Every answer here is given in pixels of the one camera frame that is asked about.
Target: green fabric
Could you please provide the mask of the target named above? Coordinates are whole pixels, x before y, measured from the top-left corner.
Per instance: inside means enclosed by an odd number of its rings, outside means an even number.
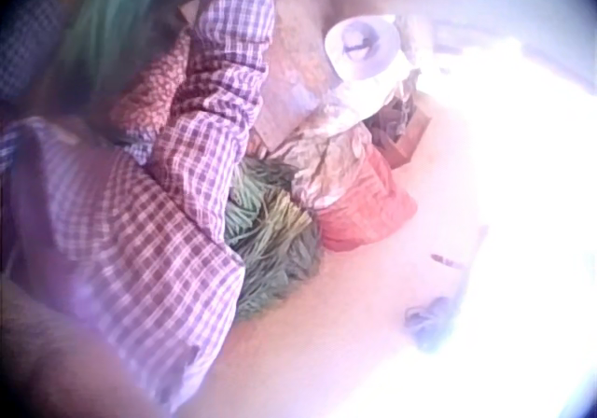
[[[61,109],[80,113],[126,90],[150,62],[168,52],[190,0],[82,0],[66,31],[58,75]]]
[[[246,267],[237,320],[286,298],[319,272],[320,233],[290,197],[294,172],[279,162],[245,157],[233,176],[225,238]]]

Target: patterned cloth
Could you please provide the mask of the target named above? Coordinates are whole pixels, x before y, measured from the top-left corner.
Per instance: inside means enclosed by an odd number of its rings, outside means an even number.
[[[110,124],[133,142],[125,150],[139,164],[147,162],[168,123],[174,96],[186,78],[189,49],[190,31],[184,29],[173,48],[151,63],[110,110]]]
[[[21,285],[95,329],[170,411],[198,389],[234,316],[244,269],[224,244],[224,208],[273,22],[273,0],[201,0],[187,79],[144,167],[72,120],[28,118],[0,137]]]
[[[64,27],[58,0],[16,0],[0,28],[0,101],[25,94]]]

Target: red cloth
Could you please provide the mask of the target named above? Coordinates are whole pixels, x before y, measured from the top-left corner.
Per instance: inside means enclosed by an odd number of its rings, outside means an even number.
[[[396,184],[387,161],[370,145],[354,184],[337,202],[319,210],[317,218],[324,247],[345,252],[385,239],[416,212],[416,201]]]

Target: person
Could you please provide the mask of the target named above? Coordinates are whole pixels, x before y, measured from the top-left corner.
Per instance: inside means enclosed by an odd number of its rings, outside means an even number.
[[[197,391],[234,316],[243,262],[224,243],[224,209],[261,107],[274,16],[273,0],[201,0],[187,79],[143,167],[72,118],[26,118],[0,137],[3,234],[15,249],[7,305],[25,301],[22,288],[43,314],[106,342],[168,413]],[[18,328],[3,323],[3,351]],[[60,376],[47,365],[20,379]]]

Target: blue cloth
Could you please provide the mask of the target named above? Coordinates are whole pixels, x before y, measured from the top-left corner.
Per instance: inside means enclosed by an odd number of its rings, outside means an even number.
[[[15,0],[0,27],[0,102],[14,105],[59,43],[65,14],[58,0]]]

